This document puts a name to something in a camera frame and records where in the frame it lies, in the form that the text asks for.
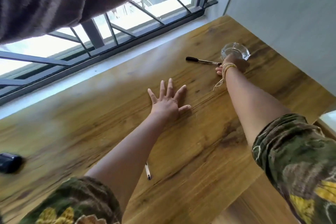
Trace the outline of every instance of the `bracelet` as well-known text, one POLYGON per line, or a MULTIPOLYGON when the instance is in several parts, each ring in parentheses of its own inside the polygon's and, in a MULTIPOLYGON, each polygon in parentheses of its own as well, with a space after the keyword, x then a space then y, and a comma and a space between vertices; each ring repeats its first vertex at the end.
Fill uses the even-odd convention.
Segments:
POLYGON ((222 85, 223 82, 225 82, 225 73, 230 67, 237 67, 237 66, 233 63, 225 63, 222 67, 222 79, 216 83, 212 91, 214 91, 216 87, 222 85))

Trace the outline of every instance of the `bright outdoor view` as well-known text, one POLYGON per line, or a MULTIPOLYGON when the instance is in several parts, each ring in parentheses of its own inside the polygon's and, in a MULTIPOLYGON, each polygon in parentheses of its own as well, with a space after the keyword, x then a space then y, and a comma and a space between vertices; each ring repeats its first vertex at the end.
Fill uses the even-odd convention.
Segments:
MULTIPOLYGON (((140 5, 145 10, 152 13, 154 16, 160 18, 160 16, 170 13, 182 7, 182 5, 177 0, 133 0, 135 3, 140 5)), ((189 7, 192 0, 180 0, 185 6, 189 7)), ((134 5, 126 3, 121 5, 107 13, 108 18, 111 23, 122 27, 124 29, 131 29, 142 23, 149 22, 152 20, 150 16, 137 9, 134 5)), ((94 21, 100 31, 104 43, 107 44, 113 41, 111 37, 111 31, 104 18, 104 15, 100 15, 94 18, 94 21)), ((89 37, 86 35, 83 27, 78 25, 74 27, 75 32, 78 34, 85 46, 91 46, 89 37)), ((70 28, 62 28, 57 30, 59 32, 65 33, 67 35, 75 36, 70 28)), ((66 53, 68 49, 72 48, 78 50, 83 50, 81 44, 57 38, 51 35, 43 35, 40 37, 33 37, 18 41, 11 44, 0 45, 0 51, 12 52, 18 54, 25 54, 38 57, 50 57, 53 56, 55 59, 61 59, 64 57, 57 57, 59 53, 66 53)), ((15 69, 22 68, 25 65, 30 64, 30 62, 17 61, 17 60, 6 60, 0 59, 0 76, 6 77, 6 73, 14 71, 15 69)))

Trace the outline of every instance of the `hand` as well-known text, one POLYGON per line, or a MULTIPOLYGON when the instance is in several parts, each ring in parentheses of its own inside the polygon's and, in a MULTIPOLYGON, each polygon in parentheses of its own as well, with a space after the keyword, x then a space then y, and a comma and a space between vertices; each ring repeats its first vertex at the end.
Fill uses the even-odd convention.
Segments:
POLYGON ((185 105, 179 108, 179 100, 186 93, 187 86, 183 85, 174 95, 173 80, 169 79, 167 94, 165 95, 165 82, 161 81, 160 97, 157 99, 151 89, 148 89, 148 94, 152 100, 153 106, 150 114, 158 115, 165 121, 176 120, 181 112, 190 110, 190 105, 185 105))
POLYGON ((222 75, 222 68, 223 65, 225 65, 226 63, 235 64, 238 70, 241 71, 242 73, 245 73, 246 69, 250 66, 250 63, 248 63, 245 59, 238 59, 233 54, 229 54, 223 61, 223 64, 220 65, 219 67, 216 67, 216 73, 218 75, 220 76, 222 75))

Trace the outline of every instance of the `finger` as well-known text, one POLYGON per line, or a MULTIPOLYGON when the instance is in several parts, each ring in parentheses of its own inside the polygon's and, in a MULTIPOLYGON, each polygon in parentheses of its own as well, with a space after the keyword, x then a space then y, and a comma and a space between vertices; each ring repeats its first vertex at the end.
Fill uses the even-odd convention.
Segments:
POLYGON ((188 111, 188 110, 191 110, 191 105, 184 105, 184 106, 180 107, 180 108, 178 109, 178 112, 179 112, 179 113, 183 113, 183 112, 186 112, 186 111, 188 111))
POLYGON ((179 102, 183 94, 187 91, 187 86, 183 85, 175 94, 174 99, 179 102))
POLYGON ((156 96, 154 95, 153 91, 151 89, 148 89, 148 94, 152 100, 153 104, 156 104, 158 102, 158 99, 156 98, 156 96))
POLYGON ((165 89, 165 81, 162 80, 161 84, 160 84, 160 97, 159 97, 159 99, 163 99, 163 97, 165 95, 165 91, 166 91, 166 89, 165 89))
POLYGON ((172 98, 173 96, 174 96, 173 79, 170 78, 167 87, 167 97, 172 98))

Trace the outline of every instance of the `wooden table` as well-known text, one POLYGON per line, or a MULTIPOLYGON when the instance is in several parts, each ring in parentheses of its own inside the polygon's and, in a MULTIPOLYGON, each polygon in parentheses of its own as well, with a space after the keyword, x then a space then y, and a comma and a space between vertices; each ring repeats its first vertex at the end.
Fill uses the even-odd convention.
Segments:
POLYGON ((166 127, 154 146, 151 181, 141 177, 124 223, 210 223, 261 170, 251 158, 225 85, 213 65, 230 42, 252 53, 246 76, 310 122, 335 101, 329 92, 229 17, 163 44, 0 120, 1 151, 27 158, 16 175, 0 176, 4 221, 17 223, 63 180, 80 176, 150 112, 147 88, 162 79, 187 85, 192 113, 166 127))

